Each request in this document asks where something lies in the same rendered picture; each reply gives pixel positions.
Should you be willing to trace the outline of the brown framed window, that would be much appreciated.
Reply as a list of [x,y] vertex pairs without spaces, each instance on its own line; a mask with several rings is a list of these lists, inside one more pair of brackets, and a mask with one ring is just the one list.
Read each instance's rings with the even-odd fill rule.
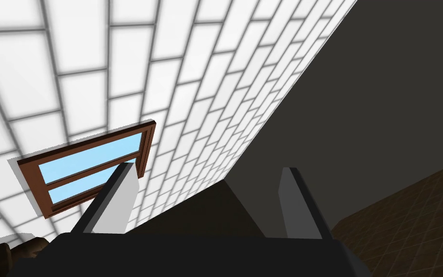
[[95,198],[121,163],[145,174],[156,121],[104,131],[8,160],[37,215],[51,218]]

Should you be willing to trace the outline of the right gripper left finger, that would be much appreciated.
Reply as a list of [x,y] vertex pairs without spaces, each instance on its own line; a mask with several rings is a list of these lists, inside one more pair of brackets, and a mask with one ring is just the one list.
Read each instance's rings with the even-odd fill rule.
[[138,192],[135,164],[119,164],[71,233],[124,234]]

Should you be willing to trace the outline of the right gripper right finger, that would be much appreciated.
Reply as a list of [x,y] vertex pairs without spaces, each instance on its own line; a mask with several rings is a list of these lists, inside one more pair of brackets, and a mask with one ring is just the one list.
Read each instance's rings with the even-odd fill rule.
[[283,168],[278,195],[288,238],[333,238],[316,201],[296,167]]

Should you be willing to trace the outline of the brown rounded furniture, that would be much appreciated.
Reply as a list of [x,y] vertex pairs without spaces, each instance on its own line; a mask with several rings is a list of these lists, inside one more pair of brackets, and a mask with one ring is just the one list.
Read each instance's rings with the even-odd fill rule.
[[17,261],[35,258],[47,245],[49,241],[40,237],[32,238],[12,249],[8,243],[0,243],[0,277],[7,277]]

